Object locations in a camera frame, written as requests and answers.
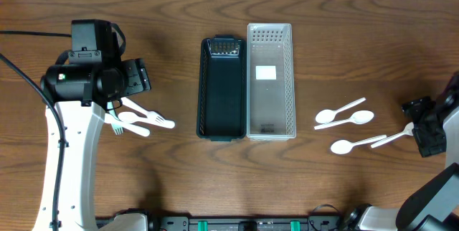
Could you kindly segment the clear plastic basket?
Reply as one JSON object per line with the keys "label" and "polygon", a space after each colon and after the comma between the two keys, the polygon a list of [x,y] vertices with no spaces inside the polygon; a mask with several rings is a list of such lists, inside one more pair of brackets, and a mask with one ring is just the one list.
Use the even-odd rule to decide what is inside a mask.
{"label": "clear plastic basket", "polygon": [[[276,66],[276,80],[257,80],[255,67]],[[247,26],[247,137],[287,141],[296,137],[292,26]]]}

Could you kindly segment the black plastic basket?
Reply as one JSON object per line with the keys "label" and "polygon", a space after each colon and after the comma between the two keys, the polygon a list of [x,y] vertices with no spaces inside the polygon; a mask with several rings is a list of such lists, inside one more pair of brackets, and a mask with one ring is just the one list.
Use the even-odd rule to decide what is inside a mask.
{"label": "black plastic basket", "polygon": [[201,43],[197,136],[229,142],[246,135],[246,46],[232,35]]}

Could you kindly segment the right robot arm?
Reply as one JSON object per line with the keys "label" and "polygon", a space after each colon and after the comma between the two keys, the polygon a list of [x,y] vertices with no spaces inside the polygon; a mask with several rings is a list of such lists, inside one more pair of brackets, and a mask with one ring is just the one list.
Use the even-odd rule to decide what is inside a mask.
{"label": "right robot arm", "polygon": [[458,73],[437,98],[402,105],[412,120],[411,133],[423,157],[446,153],[445,169],[412,194],[399,209],[363,204],[349,213],[339,230],[457,230]]}

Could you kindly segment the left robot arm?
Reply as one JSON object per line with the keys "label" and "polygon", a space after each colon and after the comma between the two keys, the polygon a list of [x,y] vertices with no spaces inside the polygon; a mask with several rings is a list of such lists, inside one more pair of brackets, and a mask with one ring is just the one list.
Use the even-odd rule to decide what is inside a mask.
{"label": "left robot arm", "polygon": [[126,39],[117,24],[74,20],[71,39],[40,81],[48,145],[35,230],[98,229],[93,191],[108,104],[151,88],[141,58],[121,59]]}

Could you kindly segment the white plastic spoon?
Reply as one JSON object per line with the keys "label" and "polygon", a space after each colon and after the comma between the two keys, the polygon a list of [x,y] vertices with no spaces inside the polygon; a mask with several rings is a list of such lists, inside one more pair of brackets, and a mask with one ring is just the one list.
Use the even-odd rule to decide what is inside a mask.
{"label": "white plastic spoon", "polygon": [[382,145],[384,145],[386,143],[389,143],[389,142],[391,142],[391,141],[393,141],[393,140],[395,140],[397,138],[400,138],[402,136],[413,136],[413,132],[412,132],[413,128],[414,128],[414,123],[413,122],[408,123],[404,127],[404,130],[402,132],[394,134],[394,135],[392,135],[390,137],[384,138],[384,139],[382,139],[380,141],[377,141],[376,143],[373,143],[371,145],[371,148],[374,149],[376,147],[382,146]]}
{"label": "white plastic spoon", "polygon": [[321,130],[321,129],[325,129],[325,128],[339,126],[339,125],[342,125],[342,124],[345,124],[345,123],[354,123],[354,124],[357,124],[357,125],[362,125],[362,124],[368,123],[373,118],[374,118],[374,113],[373,112],[371,112],[369,110],[360,110],[360,111],[357,111],[357,112],[353,113],[351,115],[351,117],[348,118],[348,119],[340,120],[340,121],[333,121],[333,122],[330,122],[330,123],[324,123],[324,124],[315,126],[314,129],[315,130]]}
{"label": "white plastic spoon", "polygon": [[330,123],[331,121],[334,120],[334,118],[336,117],[336,115],[342,111],[345,111],[345,110],[348,110],[350,108],[353,108],[355,106],[357,106],[358,104],[361,104],[363,103],[364,101],[366,100],[366,98],[360,98],[358,100],[355,100],[347,105],[344,105],[343,107],[339,108],[339,109],[336,109],[336,110],[331,110],[331,109],[324,109],[322,111],[320,111],[316,117],[315,117],[315,121],[317,123]]}
{"label": "white plastic spoon", "polygon": [[375,137],[367,138],[367,139],[356,141],[356,142],[350,142],[347,140],[338,140],[331,145],[330,150],[334,154],[343,155],[343,154],[349,153],[352,150],[352,148],[355,146],[360,146],[360,145],[364,145],[368,143],[375,143],[386,137],[387,137],[386,135],[381,135],[381,136],[375,136]]}

